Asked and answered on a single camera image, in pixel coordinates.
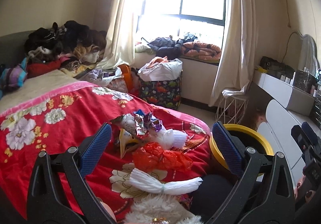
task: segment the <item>blue gripper pad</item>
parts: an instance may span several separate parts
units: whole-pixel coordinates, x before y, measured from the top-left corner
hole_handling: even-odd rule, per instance
[[[310,142],[313,145],[318,144],[318,136],[316,133],[312,130],[311,126],[305,121],[301,125],[302,131],[305,133],[305,135],[309,138]]]
[[[111,139],[111,126],[103,124],[95,134],[93,141],[80,157],[80,175],[84,178],[91,174]]]
[[[212,134],[216,145],[219,151],[222,153],[231,173],[239,178],[242,177],[244,173],[243,157],[231,140],[231,135],[229,132],[220,122],[216,122],[213,125]]]

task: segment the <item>wire stool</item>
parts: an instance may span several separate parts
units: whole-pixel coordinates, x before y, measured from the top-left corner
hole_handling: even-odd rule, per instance
[[[240,124],[248,105],[248,97],[235,88],[224,88],[222,95],[223,98],[216,110],[216,121],[221,121],[223,124]],[[224,109],[222,111],[221,104],[223,101]]]

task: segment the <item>bed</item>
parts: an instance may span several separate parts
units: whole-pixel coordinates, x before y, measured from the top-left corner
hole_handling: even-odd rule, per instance
[[[93,135],[99,127],[120,115],[141,109],[152,112],[167,129],[184,131],[183,153],[193,160],[188,172],[154,170],[150,174],[163,181],[181,181],[204,176],[209,170],[210,129],[201,120],[174,110],[154,106],[121,92],[77,81],[55,70],[26,80],[19,90],[0,100],[0,187],[26,217],[26,198],[32,168],[38,153],[65,152]],[[112,124],[113,137],[94,172],[86,177],[94,194],[107,203],[121,221],[136,198],[145,196],[128,183],[134,168],[131,153],[121,159],[113,144],[119,128]],[[70,187],[61,176],[71,207],[80,212]],[[182,196],[189,203],[187,196]]]

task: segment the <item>patterned storage bag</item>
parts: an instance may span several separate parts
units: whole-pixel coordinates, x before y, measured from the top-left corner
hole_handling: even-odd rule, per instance
[[[181,100],[182,73],[171,81],[145,82],[139,78],[139,96],[149,104],[177,110]]]

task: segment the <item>orange blanket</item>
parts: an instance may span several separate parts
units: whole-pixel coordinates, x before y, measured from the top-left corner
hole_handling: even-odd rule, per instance
[[[188,42],[182,45],[182,54],[187,57],[203,60],[206,62],[218,63],[222,50],[213,44],[202,42]]]

